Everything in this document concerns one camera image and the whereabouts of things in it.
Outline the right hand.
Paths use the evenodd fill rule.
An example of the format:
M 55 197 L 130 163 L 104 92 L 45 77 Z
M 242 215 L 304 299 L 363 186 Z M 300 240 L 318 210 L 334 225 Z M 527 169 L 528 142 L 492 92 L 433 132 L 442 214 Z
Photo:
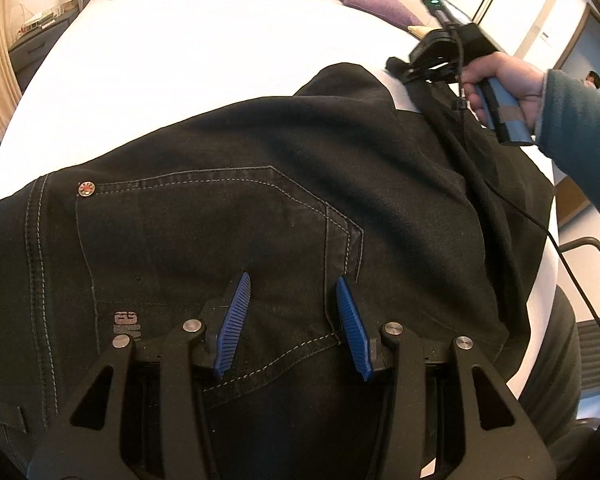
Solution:
M 527 127 L 533 130 L 543 104 L 545 73 L 503 52 L 476 58 L 465 66 L 462 70 L 463 90 L 471 111 L 484 126 L 488 118 L 477 84 L 492 77 L 518 101 Z

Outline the teal sleeved right forearm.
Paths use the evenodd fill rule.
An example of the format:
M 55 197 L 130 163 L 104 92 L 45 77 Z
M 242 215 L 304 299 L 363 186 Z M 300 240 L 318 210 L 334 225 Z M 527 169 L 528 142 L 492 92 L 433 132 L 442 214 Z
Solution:
M 600 94 L 549 70 L 534 126 L 536 144 L 600 213 Z

